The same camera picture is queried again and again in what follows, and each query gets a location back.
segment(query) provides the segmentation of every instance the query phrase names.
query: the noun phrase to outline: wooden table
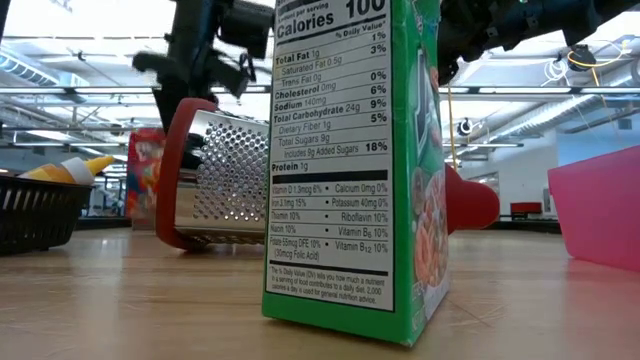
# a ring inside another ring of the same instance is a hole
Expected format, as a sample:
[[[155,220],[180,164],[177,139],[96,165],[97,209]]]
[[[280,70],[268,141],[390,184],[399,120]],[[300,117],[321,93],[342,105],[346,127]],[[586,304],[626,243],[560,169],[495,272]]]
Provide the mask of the wooden table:
[[[0,258],[0,359],[638,359],[640,274],[558,236],[466,232],[412,350],[260,314],[260,247],[185,255],[149,233],[77,232]]]

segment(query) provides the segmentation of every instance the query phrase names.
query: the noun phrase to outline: nutrition facts label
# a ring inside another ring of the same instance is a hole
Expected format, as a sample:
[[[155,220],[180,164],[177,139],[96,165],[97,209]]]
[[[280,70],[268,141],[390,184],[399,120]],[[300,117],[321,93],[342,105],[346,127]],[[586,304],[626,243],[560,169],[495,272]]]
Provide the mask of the nutrition facts label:
[[[266,291],[394,311],[390,0],[278,0]]]

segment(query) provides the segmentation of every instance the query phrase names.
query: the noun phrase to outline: black basket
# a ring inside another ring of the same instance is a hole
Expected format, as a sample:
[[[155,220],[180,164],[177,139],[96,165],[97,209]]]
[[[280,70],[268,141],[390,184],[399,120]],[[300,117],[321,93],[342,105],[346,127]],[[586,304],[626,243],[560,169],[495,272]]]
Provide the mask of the black basket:
[[[69,242],[91,186],[0,176],[0,255]]]

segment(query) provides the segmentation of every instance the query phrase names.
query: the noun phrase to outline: desk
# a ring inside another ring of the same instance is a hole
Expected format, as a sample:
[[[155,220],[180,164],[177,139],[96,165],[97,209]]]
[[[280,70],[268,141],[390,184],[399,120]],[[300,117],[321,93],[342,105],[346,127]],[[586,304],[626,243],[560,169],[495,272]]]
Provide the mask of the desk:
[[[561,238],[463,232],[450,294],[413,350],[260,314],[259,246],[200,255],[128,229],[0,258],[3,360],[637,359],[640,274]]]

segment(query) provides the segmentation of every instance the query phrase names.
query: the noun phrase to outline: pink container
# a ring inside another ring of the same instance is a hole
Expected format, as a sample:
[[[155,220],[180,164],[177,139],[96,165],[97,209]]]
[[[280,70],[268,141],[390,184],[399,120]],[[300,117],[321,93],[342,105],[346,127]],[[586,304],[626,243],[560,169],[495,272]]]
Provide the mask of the pink container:
[[[549,170],[571,256],[640,271],[640,146]]]

